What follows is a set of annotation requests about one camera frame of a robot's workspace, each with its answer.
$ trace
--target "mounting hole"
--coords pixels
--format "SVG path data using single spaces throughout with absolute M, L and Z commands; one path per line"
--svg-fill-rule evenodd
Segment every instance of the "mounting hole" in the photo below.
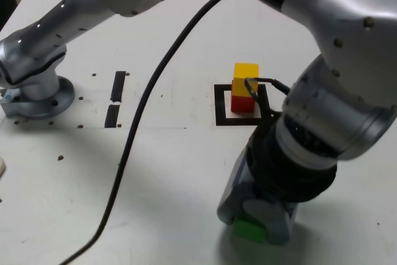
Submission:
M 365 28 L 372 28 L 375 25 L 375 20 L 372 17 L 366 17 L 363 25 Z
M 332 70 L 331 71 L 331 74 L 334 76 L 334 77 L 340 77 L 340 75 L 341 75 L 341 73 L 340 72 L 338 72 L 337 70 Z
M 334 39 L 334 46 L 337 48 L 342 48 L 343 46 L 343 41 L 339 38 L 335 38 Z

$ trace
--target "white table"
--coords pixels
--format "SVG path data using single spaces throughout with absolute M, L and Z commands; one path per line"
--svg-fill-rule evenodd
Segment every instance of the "white table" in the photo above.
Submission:
M 0 38 L 59 1 L 22 0 Z M 167 0 L 132 19 L 113 17 L 71 42 L 58 74 L 84 100 L 54 125 L 15 125 L 1 114 L 7 164 L 0 180 L 1 265 L 58 264 L 93 235 L 143 89 L 206 1 Z M 76 264 L 396 264 L 396 125 L 363 157 L 340 163 L 334 184 L 299 206 L 287 246 L 233 238 L 216 216 L 254 127 L 215 126 L 213 84 L 230 83 L 234 63 L 245 61 L 291 85 L 317 54 L 306 29 L 256 0 L 224 0 L 214 8 L 155 87 L 107 228 Z M 131 73 L 122 128 L 104 128 L 116 71 Z M 282 96 L 270 96 L 279 107 Z

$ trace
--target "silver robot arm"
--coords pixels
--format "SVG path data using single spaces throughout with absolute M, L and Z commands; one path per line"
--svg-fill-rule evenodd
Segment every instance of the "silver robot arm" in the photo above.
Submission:
M 1 106 L 8 117 L 45 119 L 66 110 L 73 85 L 55 68 L 66 44 L 114 14 L 132 17 L 163 0 L 62 0 L 38 22 L 0 41 Z
M 55 73 L 66 44 L 114 14 L 132 17 L 161 1 L 63 0 L 1 41 L 6 115 L 43 119 L 63 112 L 74 99 L 73 85 Z M 331 185 L 337 161 L 367 151 L 397 115 L 397 0 L 260 1 L 307 27 L 321 54 L 295 83 L 282 115 L 253 133 L 218 216 L 231 223 L 246 212 L 267 226 L 270 242 L 281 244 L 297 203 Z

